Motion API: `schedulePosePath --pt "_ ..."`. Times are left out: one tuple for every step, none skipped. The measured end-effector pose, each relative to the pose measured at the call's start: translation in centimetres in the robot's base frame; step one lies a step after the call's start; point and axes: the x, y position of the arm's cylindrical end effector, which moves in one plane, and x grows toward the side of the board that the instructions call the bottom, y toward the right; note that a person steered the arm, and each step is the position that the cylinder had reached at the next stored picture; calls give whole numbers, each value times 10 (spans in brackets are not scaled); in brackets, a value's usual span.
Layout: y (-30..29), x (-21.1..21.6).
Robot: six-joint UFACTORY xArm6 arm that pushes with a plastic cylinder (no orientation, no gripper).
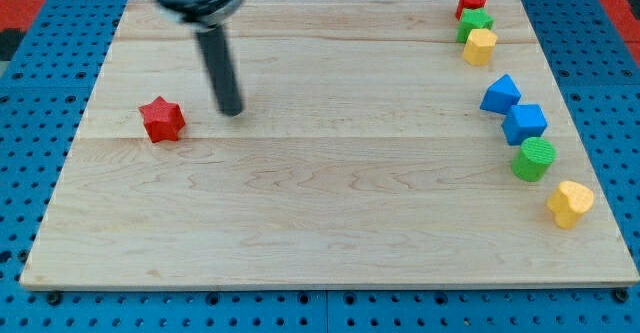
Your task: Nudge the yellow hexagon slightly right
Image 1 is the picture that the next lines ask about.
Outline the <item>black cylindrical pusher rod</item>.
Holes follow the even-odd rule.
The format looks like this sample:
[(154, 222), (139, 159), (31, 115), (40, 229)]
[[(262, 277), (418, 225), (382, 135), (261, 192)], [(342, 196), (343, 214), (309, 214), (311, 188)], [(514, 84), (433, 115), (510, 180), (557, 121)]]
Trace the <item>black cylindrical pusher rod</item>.
[(209, 30), (197, 32), (196, 38), (207, 68), (218, 111), (229, 117), (239, 115), (244, 110), (244, 103), (238, 88), (224, 27), (215, 25)]

